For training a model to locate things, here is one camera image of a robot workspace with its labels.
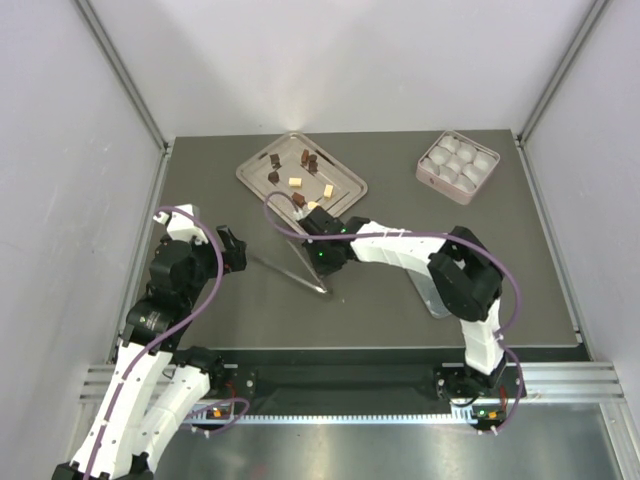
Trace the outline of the white rectangular chocolate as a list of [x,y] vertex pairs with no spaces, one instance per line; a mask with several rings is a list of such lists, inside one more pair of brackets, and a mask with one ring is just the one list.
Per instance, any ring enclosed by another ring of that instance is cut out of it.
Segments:
[[302,179],[291,177],[288,181],[289,186],[293,188],[300,188],[302,186]]

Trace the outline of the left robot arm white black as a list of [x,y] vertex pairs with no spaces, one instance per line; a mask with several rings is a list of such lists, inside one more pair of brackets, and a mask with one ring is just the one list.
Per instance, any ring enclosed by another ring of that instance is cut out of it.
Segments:
[[164,450],[199,400],[220,394],[229,374],[207,349],[179,349],[210,304],[209,282],[247,265],[246,244],[226,226],[210,231],[192,204],[162,207],[166,229],[149,265],[144,295],[126,315],[116,365],[84,441],[56,479],[150,479]]

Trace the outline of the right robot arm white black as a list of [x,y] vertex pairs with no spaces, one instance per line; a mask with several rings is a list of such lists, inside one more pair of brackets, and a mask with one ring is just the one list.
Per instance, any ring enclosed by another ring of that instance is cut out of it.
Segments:
[[496,332],[504,274],[480,253],[484,246],[469,229],[454,228],[454,241],[417,237],[362,217],[344,223],[320,207],[299,225],[311,237],[303,247],[322,276],[358,261],[398,267],[426,280],[430,302],[460,321],[465,342],[463,370],[439,381],[442,397],[476,400],[502,385],[506,355]]

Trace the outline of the metal tongs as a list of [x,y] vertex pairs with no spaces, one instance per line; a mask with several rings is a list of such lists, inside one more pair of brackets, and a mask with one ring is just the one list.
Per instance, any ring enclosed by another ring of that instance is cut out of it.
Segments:
[[268,281],[312,292],[330,298],[332,288],[318,274],[302,247],[292,240],[269,238],[265,243],[250,244],[246,251],[251,267]]

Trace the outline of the brown milk chocolate block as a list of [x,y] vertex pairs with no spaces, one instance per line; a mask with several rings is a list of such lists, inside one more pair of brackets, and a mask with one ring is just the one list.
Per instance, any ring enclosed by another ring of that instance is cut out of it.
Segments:
[[303,207],[306,204],[305,197],[302,194],[298,193],[298,192],[294,192],[291,195],[291,199],[294,202],[294,204],[296,206],[298,206],[298,207]]

